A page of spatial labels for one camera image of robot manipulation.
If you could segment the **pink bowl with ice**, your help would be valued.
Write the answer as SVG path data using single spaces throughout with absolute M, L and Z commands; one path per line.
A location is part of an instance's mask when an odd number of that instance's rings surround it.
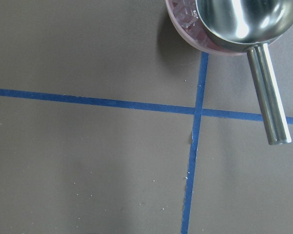
M 246 27 L 245 22 L 241 25 L 236 22 L 238 17 L 242 17 L 243 3 L 243 0 L 209 0 L 204 8 L 209 10 L 209 16 L 221 19 L 219 25 L 230 27 L 231 36 L 236 36 L 236 33 L 242 35 L 243 32 L 251 31 L 242 30 L 242 27 Z M 218 45 L 211 39 L 200 20 L 195 0 L 167 0 L 166 7 L 179 35 L 194 48 L 209 54 L 232 56 L 243 54 Z

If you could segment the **steel scoop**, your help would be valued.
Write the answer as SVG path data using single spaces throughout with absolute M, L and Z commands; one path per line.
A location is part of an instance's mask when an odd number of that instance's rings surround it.
M 247 54 L 268 143 L 291 143 L 269 45 L 293 25 L 293 0 L 198 0 L 196 7 L 216 45 Z

